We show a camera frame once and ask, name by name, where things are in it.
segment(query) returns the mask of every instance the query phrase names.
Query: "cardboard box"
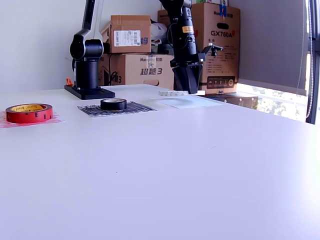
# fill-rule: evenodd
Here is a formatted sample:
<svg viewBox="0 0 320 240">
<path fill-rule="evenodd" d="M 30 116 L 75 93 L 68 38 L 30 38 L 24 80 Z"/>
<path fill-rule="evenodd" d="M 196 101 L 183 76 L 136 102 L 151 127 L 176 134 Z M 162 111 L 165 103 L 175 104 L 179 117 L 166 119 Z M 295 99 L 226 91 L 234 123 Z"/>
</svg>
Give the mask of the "cardboard box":
<svg viewBox="0 0 320 240">
<path fill-rule="evenodd" d="M 151 53 L 150 16 L 112 15 L 102 36 L 110 53 Z"/>
<path fill-rule="evenodd" d="M 223 4 L 229 6 L 228 0 L 196 0 L 196 3 Z"/>
<path fill-rule="evenodd" d="M 224 47 L 217 56 L 208 55 L 203 65 L 200 89 L 206 94 L 237 91 L 240 61 L 240 10 L 226 7 L 220 16 L 220 5 L 197 3 L 192 6 L 196 44 L 201 51 L 209 43 Z"/>
<path fill-rule="evenodd" d="M 170 18 L 167 10 L 163 9 L 158 11 L 158 23 L 166 25 L 167 28 L 170 26 Z"/>
<path fill-rule="evenodd" d="M 206 95 L 208 99 L 217 100 L 220 102 L 233 104 L 249 109 L 258 109 L 259 97 L 257 95 L 236 92 L 236 93 L 227 93 L 227 94 L 216 94 L 216 95 Z"/>
<path fill-rule="evenodd" d="M 149 84 L 165 89 L 174 88 L 174 72 L 170 61 L 174 57 L 161 54 L 104 54 L 99 62 L 99 85 Z"/>
</svg>

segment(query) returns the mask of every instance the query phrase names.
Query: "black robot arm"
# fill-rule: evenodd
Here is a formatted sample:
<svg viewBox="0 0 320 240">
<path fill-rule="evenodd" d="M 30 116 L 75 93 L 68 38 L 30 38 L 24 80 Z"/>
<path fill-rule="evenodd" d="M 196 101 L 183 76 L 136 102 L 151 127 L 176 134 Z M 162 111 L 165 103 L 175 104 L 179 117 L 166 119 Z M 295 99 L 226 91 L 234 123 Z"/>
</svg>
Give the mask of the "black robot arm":
<svg viewBox="0 0 320 240">
<path fill-rule="evenodd" d="M 104 53 L 100 21 L 104 0 L 86 0 L 82 29 L 70 46 L 75 86 L 64 86 L 82 100 L 114 98 L 111 91 L 99 87 L 98 61 Z"/>
<path fill-rule="evenodd" d="M 174 51 L 171 67 L 175 75 L 175 90 L 196 94 L 206 55 L 212 50 L 212 55 L 216 56 L 217 51 L 223 50 L 223 47 L 211 43 L 202 52 L 198 52 L 191 14 L 192 0 L 160 0 L 160 2 L 167 10 L 171 23 Z"/>
</svg>

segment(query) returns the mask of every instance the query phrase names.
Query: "red tape roll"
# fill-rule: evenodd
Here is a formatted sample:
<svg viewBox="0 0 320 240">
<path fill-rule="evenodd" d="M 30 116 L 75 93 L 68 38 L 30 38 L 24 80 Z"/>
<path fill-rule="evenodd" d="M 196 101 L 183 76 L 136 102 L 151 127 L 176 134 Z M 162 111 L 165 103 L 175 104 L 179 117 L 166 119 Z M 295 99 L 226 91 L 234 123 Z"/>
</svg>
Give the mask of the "red tape roll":
<svg viewBox="0 0 320 240">
<path fill-rule="evenodd" d="M 54 113 L 48 104 L 23 104 L 5 110 L 6 120 L 14 124 L 36 124 L 52 119 Z"/>
</svg>

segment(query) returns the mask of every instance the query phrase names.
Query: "table surface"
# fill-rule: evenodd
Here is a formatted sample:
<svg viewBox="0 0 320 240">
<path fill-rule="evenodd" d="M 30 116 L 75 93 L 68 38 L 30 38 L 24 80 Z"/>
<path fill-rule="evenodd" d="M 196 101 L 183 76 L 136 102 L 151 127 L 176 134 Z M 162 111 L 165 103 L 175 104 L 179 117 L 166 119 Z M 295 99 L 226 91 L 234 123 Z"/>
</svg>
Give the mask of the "table surface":
<svg viewBox="0 0 320 240">
<path fill-rule="evenodd" d="M 65 90 L 63 123 L 0 129 L 1 240 L 319 240 L 320 129 L 227 103 L 177 109 L 158 88 L 113 86 L 159 111 L 91 118 Z"/>
</svg>

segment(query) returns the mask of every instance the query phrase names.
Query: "window frame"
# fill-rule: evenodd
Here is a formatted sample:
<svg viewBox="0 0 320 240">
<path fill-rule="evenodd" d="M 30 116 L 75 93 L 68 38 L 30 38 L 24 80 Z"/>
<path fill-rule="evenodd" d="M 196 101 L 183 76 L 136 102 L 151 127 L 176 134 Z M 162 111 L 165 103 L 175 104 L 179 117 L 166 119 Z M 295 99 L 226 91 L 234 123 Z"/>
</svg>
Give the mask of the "window frame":
<svg viewBox="0 0 320 240">
<path fill-rule="evenodd" d="M 320 81 L 320 1 L 311 0 L 311 21 L 312 21 L 312 45 L 313 45 L 313 88 L 310 84 L 309 93 L 313 93 L 313 101 L 311 106 L 310 116 L 306 119 L 309 124 L 316 124 L 317 112 L 318 112 L 318 99 L 319 99 L 319 81 Z M 311 94 L 308 96 L 308 108 L 311 104 Z"/>
</svg>

